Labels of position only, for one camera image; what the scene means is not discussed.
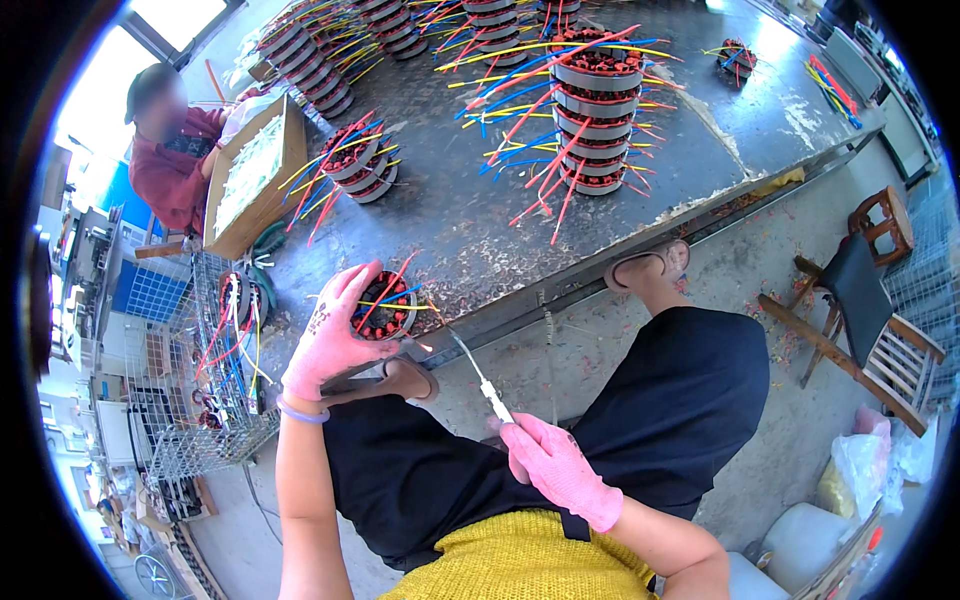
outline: cap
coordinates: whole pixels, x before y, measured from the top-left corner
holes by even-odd
[[[127,91],[127,115],[124,123],[129,125],[138,110],[147,106],[161,92],[180,76],[173,66],[158,62],[151,64],[136,74]]]

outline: foot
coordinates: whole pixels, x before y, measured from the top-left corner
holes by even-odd
[[[666,277],[667,274],[679,276],[684,271],[689,254],[690,247],[687,244],[674,244],[666,250],[666,259],[670,261],[669,269],[659,255],[646,254],[617,265],[613,270],[613,279],[620,285],[634,288],[642,285],[646,277]]]
[[[387,377],[382,384],[389,389],[390,394],[413,400],[430,395],[430,382],[407,361],[387,361],[384,372]]]

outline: black seat cushion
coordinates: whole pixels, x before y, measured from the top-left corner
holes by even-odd
[[[867,366],[870,352],[894,308],[876,275],[867,240],[854,233],[843,242],[817,282],[840,304],[853,362]]]

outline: yellow shirt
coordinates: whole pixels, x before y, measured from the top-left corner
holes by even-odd
[[[437,542],[444,555],[379,600],[637,600],[653,577],[609,536],[568,540],[560,515],[532,509],[492,516]]]

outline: hand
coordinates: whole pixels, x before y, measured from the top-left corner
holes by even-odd
[[[357,301],[382,271],[383,263],[374,260],[350,267],[326,283],[287,371],[280,378],[284,393],[319,401],[320,386],[334,376],[350,367],[396,354],[399,342],[358,340],[350,327]]]
[[[220,155],[220,148],[214,146],[213,150],[210,151],[210,154],[206,155],[204,162],[200,165],[200,174],[204,176],[205,180],[210,179],[210,175],[213,173],[213,165],[217,162],[217,156]]]
[[[248,87],[245,91],[241,92],[239,96],[237,96],[237,104],[240,104],[241,102],[243,102],[244,100],[247,100],[248,98],[255,98],[257,96],[262,96],[262,95],[263,95],[263,92],[257,89],[256,86]]]
[[[533,415],[511,413],[500,437],[510,448],[510,471],[532,483],[547,500],[582,516],[593,531],[607,533],[623,511],[623,492],[593,472],[573,436]]]

